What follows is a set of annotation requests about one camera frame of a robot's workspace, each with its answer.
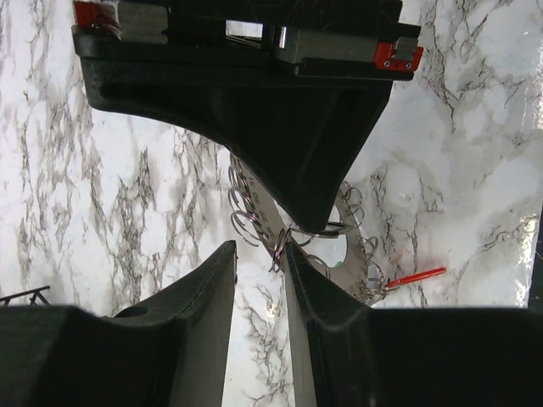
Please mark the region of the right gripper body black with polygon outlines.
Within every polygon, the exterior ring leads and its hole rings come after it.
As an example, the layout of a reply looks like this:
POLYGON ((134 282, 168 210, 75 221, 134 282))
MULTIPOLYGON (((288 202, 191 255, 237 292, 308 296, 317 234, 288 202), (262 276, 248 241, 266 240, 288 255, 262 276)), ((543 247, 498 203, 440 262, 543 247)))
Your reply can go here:
POLYGON ((408 81, 423 47, 400 1, 75 1, 83 59, 408 81))

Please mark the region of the metal disc with keyrings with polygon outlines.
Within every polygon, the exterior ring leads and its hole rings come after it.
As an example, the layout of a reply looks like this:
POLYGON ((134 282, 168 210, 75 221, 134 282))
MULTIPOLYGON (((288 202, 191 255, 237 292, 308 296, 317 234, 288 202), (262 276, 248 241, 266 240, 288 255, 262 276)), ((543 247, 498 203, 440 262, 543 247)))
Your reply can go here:
POLYGON ((267 251, 270 271, 284 269, 284 246, 290 241, 317 271, 363 303, 375 304, 390 292, 382 268, 373 259, 378 239, 361 229, 365 212, 358 188, 342 182, 326 229, 315 233, 302 231, 234 155, 228 180, 232 227, 248 245, 267 251), (343 265, 333 268, 339 261, 343 265))

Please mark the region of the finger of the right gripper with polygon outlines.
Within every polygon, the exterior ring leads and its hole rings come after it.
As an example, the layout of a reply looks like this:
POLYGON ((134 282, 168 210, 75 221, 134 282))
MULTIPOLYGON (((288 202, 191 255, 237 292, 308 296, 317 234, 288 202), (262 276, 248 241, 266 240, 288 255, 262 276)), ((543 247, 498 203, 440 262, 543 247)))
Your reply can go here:
POLYGON ((388 81, 260 68, 83 59, 81 69, 93 108, 178 125, 228 148, 309 232, 326 227, 391 92, 388 81))

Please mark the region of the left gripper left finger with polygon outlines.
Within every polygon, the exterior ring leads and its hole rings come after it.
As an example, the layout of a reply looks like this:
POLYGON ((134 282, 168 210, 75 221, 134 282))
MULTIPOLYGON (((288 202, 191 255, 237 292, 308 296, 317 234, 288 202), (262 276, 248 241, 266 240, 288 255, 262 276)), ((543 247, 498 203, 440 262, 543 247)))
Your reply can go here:
POLYGON ((113 317, 75 306, 1 310, 4 406, 218 406, 237 247, 113 317))

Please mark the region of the red key tag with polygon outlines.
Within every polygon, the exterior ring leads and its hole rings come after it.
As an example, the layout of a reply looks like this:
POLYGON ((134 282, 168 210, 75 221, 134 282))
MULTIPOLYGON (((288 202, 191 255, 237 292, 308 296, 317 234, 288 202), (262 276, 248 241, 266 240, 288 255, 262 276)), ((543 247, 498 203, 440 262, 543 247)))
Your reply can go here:
POLYGON ((387 289, 401 287, 401 286, 404 286, 406 284, 411 284, 413 282, 419 282, 419 281, 422 281, 422 280, 425 280, 425 279, 428 279, 428 278, 431 278, 431 277, 434 277, 434 276, 442 275, 445 272, 447 272, 447 269, 445 267, 440 267, 440 268, 437 268, 437 269, 427 270, 427 271, 424 271, 424 272, 419 272, 419 273, 416 273, 416 274, 413 274, 413 275, 410 275, 410 276, 404 276, 404 277, 401 277, 399 279, 387 282, 385 284, 385 287, 387 289))

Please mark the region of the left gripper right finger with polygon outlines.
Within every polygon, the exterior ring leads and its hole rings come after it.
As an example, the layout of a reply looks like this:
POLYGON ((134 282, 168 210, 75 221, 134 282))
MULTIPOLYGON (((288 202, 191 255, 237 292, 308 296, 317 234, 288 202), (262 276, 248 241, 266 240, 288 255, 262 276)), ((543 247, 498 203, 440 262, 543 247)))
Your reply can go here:
POLYGON ((542 315, 374 309, 285 248, 298 406, 539 406, 542 315))

